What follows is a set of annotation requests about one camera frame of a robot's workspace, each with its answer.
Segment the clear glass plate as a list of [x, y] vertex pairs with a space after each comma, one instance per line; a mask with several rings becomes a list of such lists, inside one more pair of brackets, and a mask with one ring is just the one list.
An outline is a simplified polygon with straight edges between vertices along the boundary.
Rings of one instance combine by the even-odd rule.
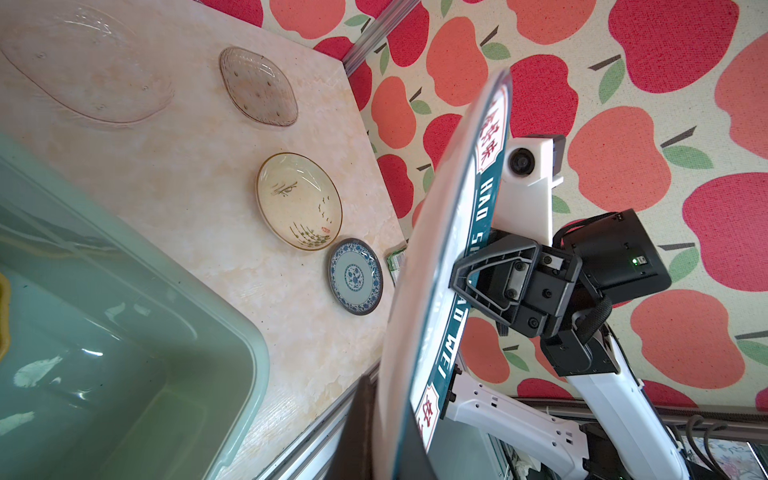
[[166, 108], [171, 74], [147, 42], [114, 17], [74, 1], [31, 1], [7, 17], [1, 52], [61, 106], [127, 125]]

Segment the blue patterned small plate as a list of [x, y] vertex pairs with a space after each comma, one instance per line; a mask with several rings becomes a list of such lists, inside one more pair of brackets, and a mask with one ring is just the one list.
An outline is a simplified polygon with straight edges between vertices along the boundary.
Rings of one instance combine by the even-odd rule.
[[384, 277], [374, 250], [364, 241], [347, 238], [336, 244], [327, 261], [331, 292], [349, 313], [372, 313], [383, 296]]

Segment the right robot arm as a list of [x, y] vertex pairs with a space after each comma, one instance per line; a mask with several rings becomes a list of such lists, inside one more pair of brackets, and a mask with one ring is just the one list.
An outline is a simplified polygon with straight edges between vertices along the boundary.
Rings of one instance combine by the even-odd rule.
[[680, 442], [660, 419], [608, 320], [616, 305], [666, 290], [671, 277], [633, 210], [573, 222], [550, 245], [511, 233], [459, 260], [451, 288], [537, 341], [562, 399], [512, 398], [456, 370], [445, 418], [476, 427], [560, 479], [688, 479]]

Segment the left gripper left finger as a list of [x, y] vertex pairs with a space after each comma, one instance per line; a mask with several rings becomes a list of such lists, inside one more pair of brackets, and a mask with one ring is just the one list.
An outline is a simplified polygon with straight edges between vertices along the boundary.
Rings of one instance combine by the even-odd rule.
[[325, 478], [370, 480], [373, 478], [373, 415], [376, 381], [363, 375], [355, 390], [344, 427]]

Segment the small green rim lettered plate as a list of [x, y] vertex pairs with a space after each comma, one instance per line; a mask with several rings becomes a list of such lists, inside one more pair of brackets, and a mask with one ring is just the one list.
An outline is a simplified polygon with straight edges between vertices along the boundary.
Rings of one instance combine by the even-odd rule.
[[470, 312], [451, 287], [453, 267], [488, 243], [512, 93], [508, 68], [489, 77], [444, 151], [409, 238], [379, 369], [376, 479], [398, 476], [408, 446], [431, 444]]

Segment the green snack packet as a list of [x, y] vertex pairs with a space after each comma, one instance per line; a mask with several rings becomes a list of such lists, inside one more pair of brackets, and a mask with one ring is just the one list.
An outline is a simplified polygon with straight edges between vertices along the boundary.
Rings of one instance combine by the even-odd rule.
[[398, 277], [401, 273], [401, 270], [403, 269], [403, 265], [406, 259], [407, 246], [408, 242], [404, 241], [401, 244], [386, 251], [386, 266], [393, 284], [397, 283]]

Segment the right aluminium frame post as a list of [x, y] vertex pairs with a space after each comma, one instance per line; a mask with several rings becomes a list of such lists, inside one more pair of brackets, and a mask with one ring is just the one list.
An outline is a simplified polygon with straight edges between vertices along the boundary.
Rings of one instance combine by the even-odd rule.
[[342, 60], [345, 74], [351, 76], [366, 56], [380, 46], [386, 37], [414, 10], [419, 0], [394, 0], [361, 34]]

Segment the smoky brown glass plate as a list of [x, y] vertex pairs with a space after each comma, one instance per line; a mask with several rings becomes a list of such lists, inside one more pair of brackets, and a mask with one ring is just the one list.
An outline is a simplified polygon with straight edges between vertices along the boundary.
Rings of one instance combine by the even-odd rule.
[[288, 127], [298, 120], [292, 85], [270, 59], [230, 46], [220, 53], [219, 68], [227, 93], [247, 117], [276, 127]]

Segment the beige ceramic bowl plate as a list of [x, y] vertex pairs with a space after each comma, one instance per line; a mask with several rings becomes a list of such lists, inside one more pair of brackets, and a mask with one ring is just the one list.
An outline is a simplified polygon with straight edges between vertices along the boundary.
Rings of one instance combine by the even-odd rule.
[[286, 244], [314, 252], [337, 239], [343, 223], [341, 197], [329, 175], [310, 158], [292, 152], [270, 156], [254, 188], [264, 221]]

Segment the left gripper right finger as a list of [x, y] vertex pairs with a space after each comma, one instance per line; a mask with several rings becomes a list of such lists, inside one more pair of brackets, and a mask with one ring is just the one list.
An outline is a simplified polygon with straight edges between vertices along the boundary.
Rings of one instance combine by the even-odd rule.
[[398, 480], [437, 480], [415, 419], [406, 419], [396, 470]]

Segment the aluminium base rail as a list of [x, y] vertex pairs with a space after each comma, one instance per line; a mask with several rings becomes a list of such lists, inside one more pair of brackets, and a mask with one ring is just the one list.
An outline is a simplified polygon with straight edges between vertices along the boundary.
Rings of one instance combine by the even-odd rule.
[[[380, 364], [376, 362], [363, 373], [363, 375], [370, 375], [376, 381], [376, 386], [379, 366]], [[260, 479], [326, 479], [326, 471], [339, 443], [358, 381], [291, 442], [258, 477]]]

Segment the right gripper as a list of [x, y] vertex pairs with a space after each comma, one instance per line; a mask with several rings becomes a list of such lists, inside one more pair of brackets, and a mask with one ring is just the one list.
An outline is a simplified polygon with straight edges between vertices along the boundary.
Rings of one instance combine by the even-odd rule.
[[450, 287], [497, 322], [506, 336], [592, 336], [613, 307], [659, 293], [671, 275], [632, 210], [573, 222], [544, 247], [493, 232], [491, 242], [455, 262]]

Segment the yellow polka dot plate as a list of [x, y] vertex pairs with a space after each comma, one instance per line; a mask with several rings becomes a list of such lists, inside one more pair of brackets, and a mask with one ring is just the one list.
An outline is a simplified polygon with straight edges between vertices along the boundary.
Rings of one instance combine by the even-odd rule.
[[10, 349], [10, 301], [12, 289], [9, 280], [0, 274], [1, 282], [1, 310], [0, 310], [0, 360], [3, 360]]

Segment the mint green plastic bin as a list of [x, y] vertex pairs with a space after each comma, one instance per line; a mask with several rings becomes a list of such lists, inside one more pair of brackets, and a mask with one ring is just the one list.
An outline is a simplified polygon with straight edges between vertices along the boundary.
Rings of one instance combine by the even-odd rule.
[[263, 401], [259, 330], [1, 140], [1, 475], [214, 479]]

